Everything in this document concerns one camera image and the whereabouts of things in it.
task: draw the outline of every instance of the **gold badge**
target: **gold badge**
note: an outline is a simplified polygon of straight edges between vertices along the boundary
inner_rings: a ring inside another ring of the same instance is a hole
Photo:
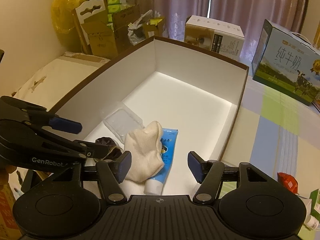
[[[310,69],[311,72],[315,71],[316,75],[319,75],[320,72],[320,59],[316,59],[313,63],[312,69]]]

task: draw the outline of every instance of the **black circular joint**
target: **black circular joint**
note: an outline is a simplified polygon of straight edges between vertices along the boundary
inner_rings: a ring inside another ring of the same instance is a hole
[[[230,191],[220,200],[218,212],[238,234],[259,239],[297,234],[306,215],[297,196],[280,184],[268,182],[248,183]]]
[[[85,231],[100,214],[100,201],[77,182],[48,182],[17,199],[18,226],[33,238],[67,238]]]
[[[48,195],[40,198],[36,209],[46,216],[58,216],[68,212],[73,206],[73,201],[64,195]]]
[[[247,208],[258,216],[270,217],[283,210],[283,203],[276,197],[257,195],[247,200]]]

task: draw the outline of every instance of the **green box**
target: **green box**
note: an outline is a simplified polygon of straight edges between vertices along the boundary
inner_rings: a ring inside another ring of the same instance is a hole
[[[311,216],[314,216],[317,220],[320,220],[320,190],[316,189],[310,193],[312,200],[311,204]]]
[[[264,21],[252,60],[253,80],[310,105],[320,97],[319,73],[319,50],[286,28]]]

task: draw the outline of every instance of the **toothpaste tube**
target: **toothpaste tube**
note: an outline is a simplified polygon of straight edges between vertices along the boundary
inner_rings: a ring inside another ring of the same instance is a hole
[[[165,183],[165,180],[171,168],[177,135],[178,130],[163,128],[163,135],[161,138],[161,158],[164,162],[164,166],[158,172],[158,174],[151,177],[150,179],[147,179],[144,187],[145,195],[161,195],[163,184]]]

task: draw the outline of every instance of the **wall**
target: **wall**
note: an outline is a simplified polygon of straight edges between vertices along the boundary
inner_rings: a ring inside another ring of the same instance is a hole
[[[53,0],[0,0],[0,95],[10,95],[68,48],[51,22]]]
[[[316,35],[316,30],[320,21],[320,0],[309,0],[306,18],[301,34],[311,43]]]

